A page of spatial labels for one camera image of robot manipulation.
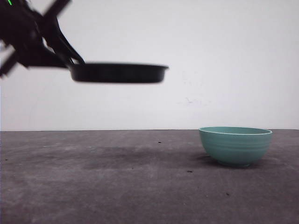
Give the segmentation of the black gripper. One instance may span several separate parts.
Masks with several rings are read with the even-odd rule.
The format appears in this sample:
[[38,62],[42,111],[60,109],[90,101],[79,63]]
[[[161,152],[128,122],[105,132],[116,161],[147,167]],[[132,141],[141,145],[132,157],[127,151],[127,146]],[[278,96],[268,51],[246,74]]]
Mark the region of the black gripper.
[[13,53],[4,61],[0,75],[7,75],[17,64],[24,67],[57,67],[66,69],[74,64],[85,64],[84,59],[70,45],[57,26],[57,16],[69,1],[56,0],[41,15],[27,0],[0,2],[0,39]]

